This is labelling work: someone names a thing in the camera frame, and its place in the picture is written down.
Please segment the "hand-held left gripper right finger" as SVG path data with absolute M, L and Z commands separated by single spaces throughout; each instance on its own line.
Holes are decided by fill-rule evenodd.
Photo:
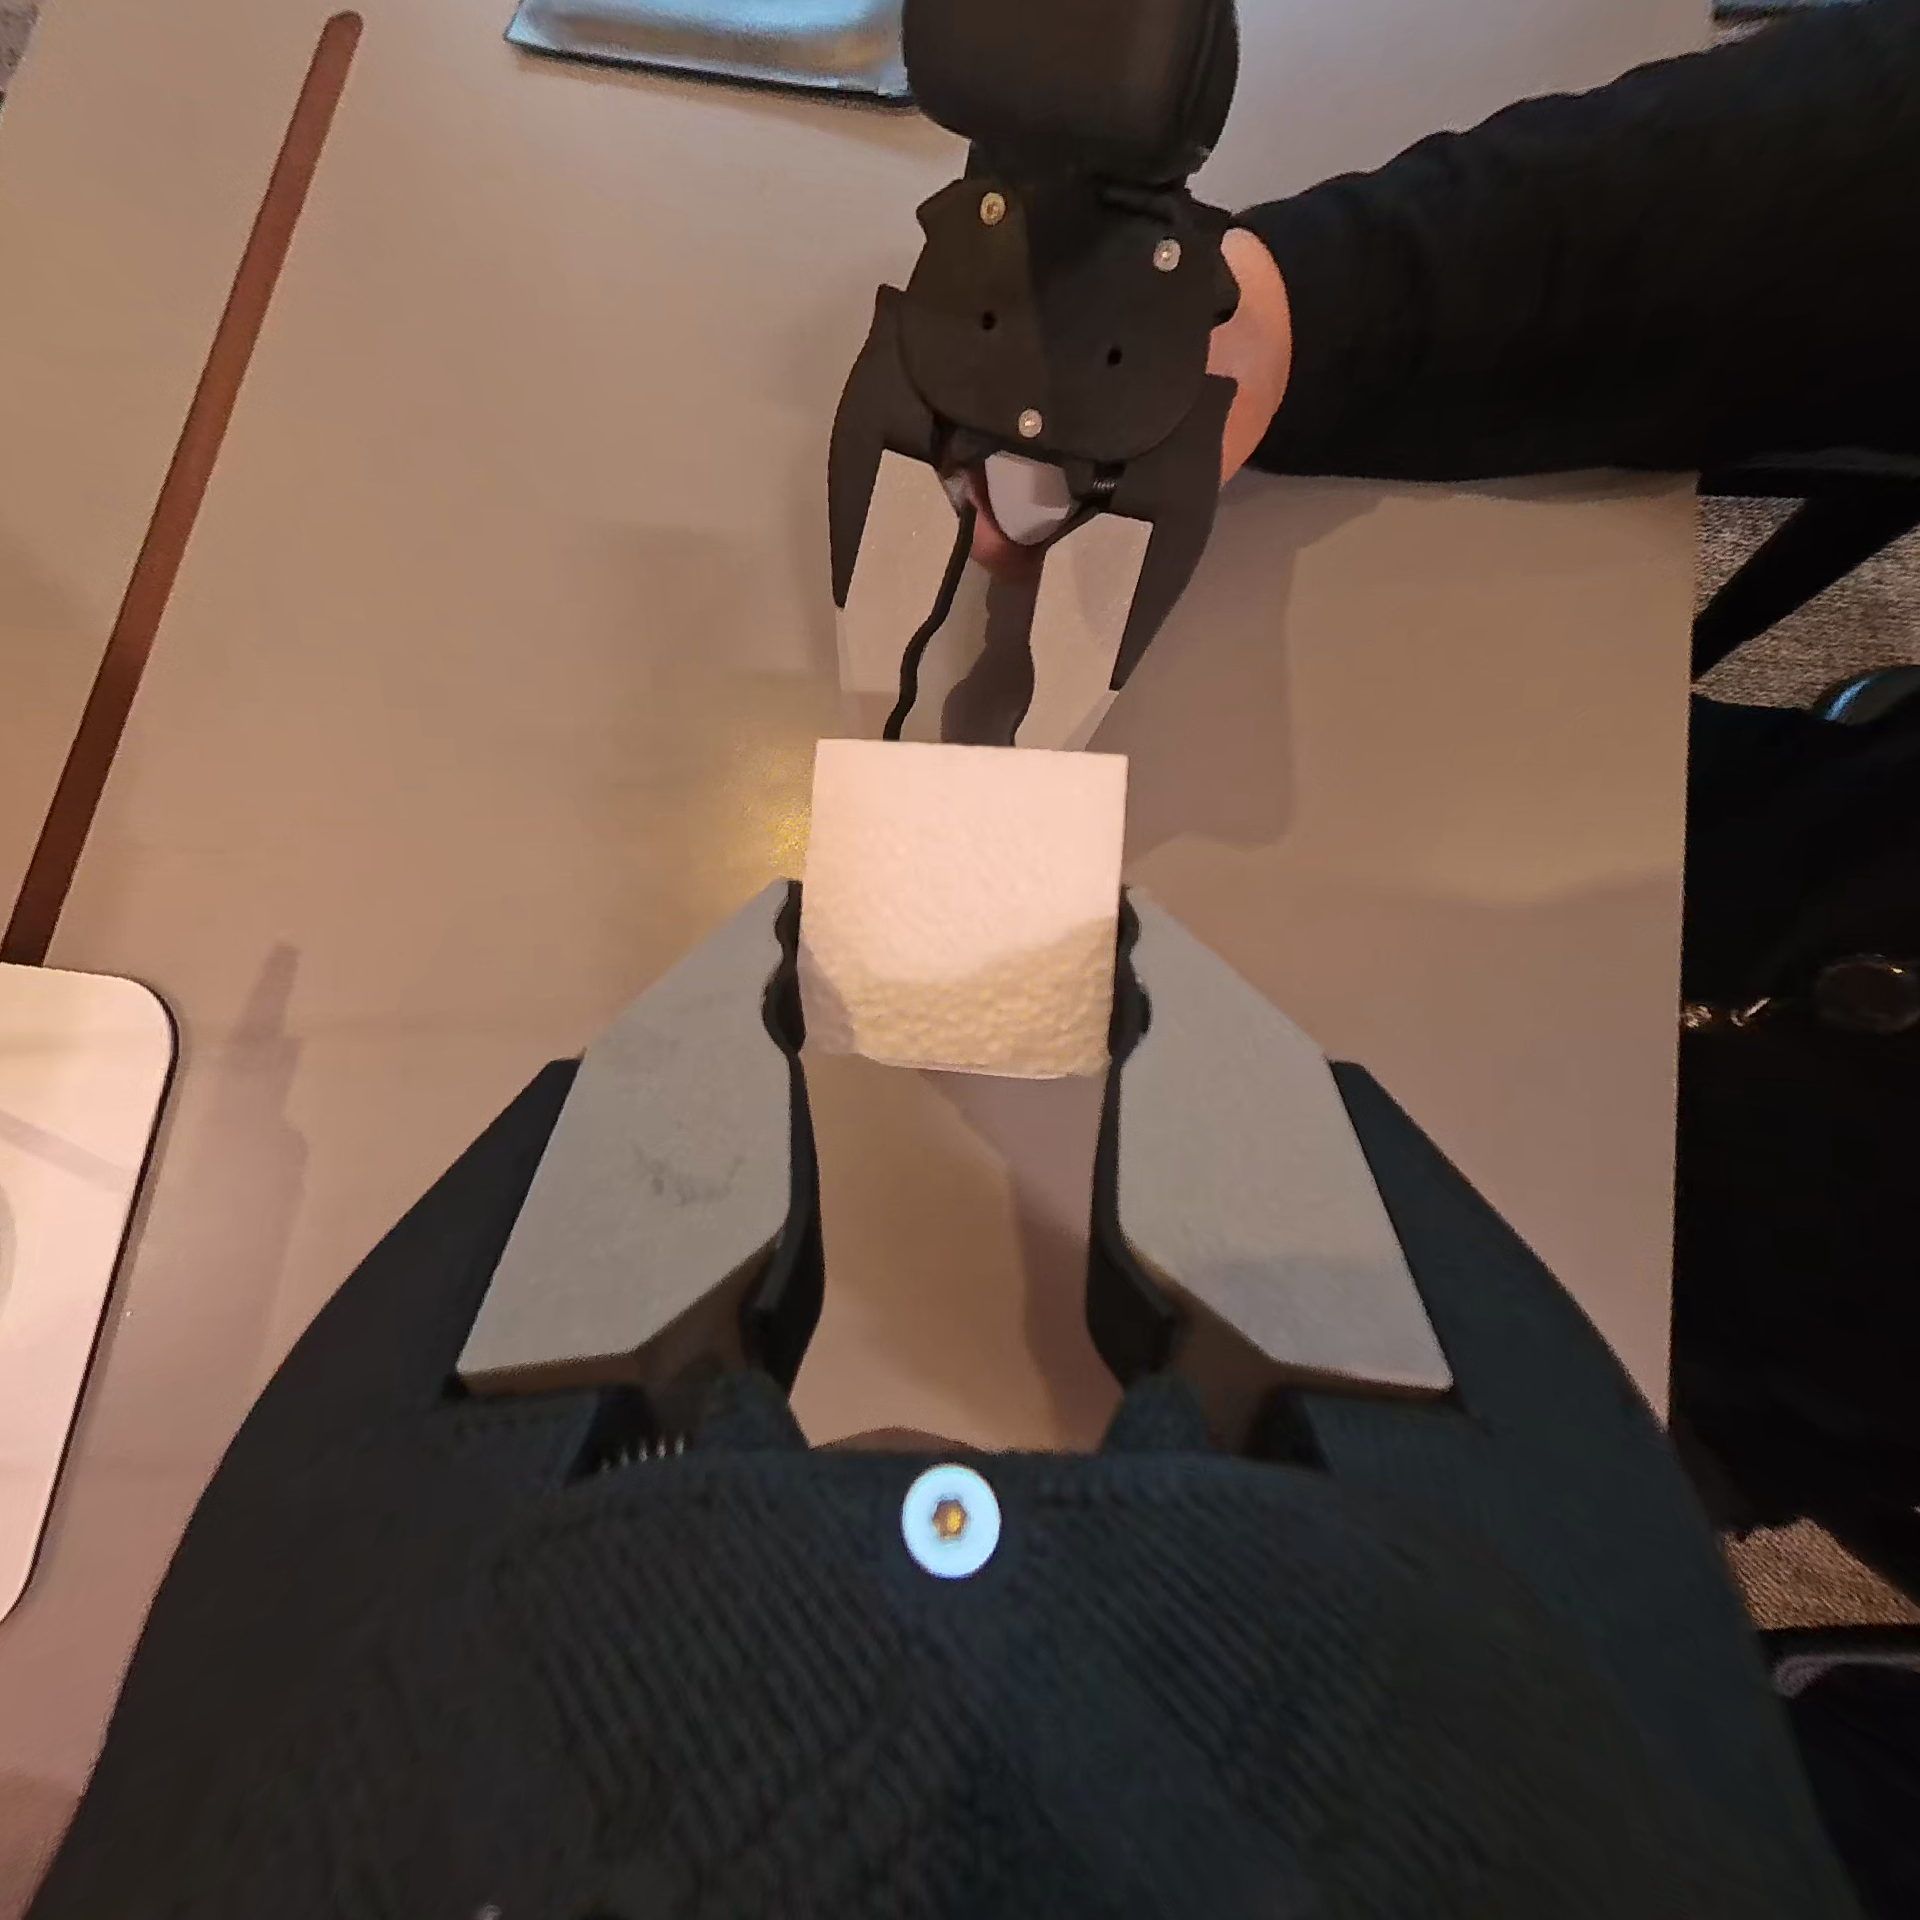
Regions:
M 1148 896 L 1120 900 L 1086 1321 L 1120 1387 L 1439 1400 L 1443 1341 L 1327 1055 Z

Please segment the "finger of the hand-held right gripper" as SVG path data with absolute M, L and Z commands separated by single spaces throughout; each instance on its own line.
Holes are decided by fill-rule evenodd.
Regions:
M 1093 513 L 1045 547 L 1027 630 L 1030 697 L 1014 748 L 1084 749 L 1116 702 L 1114 676 L 1152 526 Z
M 838 608 L 838 680 L 860 736 L 903 736 L 967 559 L 968 517 L 939 472 L 886 447 Z

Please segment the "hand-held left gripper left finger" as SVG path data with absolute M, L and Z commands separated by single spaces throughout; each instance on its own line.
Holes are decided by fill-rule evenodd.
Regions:
M 759 1369 L 791 1390 L 826 1302 L 799 1048 L 799 885 L 744 903 L 584 1048 L 459 1381 L 477 1397 Z

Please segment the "white foam cube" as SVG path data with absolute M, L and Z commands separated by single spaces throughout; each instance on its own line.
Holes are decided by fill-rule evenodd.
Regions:
M 799 892 L 806 1048 L 1101 1073 L 1126 788 L 1120 753 L 821 741 Z

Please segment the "person's right forearm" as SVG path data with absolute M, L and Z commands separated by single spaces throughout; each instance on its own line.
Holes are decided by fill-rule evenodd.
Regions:
M 1848 4 L 1247 207 L 1274 472 L 1704 471 L 1917 435 L 1917 4 Z

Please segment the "person's right hand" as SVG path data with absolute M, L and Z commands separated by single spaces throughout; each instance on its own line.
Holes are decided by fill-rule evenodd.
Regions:
M 1219 479 L 1227 486 L 1255 459 L 1282 406 L 1292 367 L 1292 311 L 1279 264 L 1255 230 L 1227 228 L 1221 254 L 1239 285 L 1231 318 L 1211 331 L 1206 360 L 1214 377 L 1235 383 L 1221 435 Z

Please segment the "dark leather pouch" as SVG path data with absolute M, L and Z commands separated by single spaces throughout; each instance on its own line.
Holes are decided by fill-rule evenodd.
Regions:
M 540 56 L 910 104 L 900 1 L 518 1 Z

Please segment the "person's dark clothing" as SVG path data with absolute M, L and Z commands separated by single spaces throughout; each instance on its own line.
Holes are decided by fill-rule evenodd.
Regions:
M 1915 1510 L 1917 702 L 1691 704 L 1671 1403 L 1752 1519 Z

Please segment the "white adjustable stand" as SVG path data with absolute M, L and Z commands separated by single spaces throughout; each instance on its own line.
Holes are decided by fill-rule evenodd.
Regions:
M 3 964 L 3 1612 L 32 1584 L 176 1069 L 148 987 Z

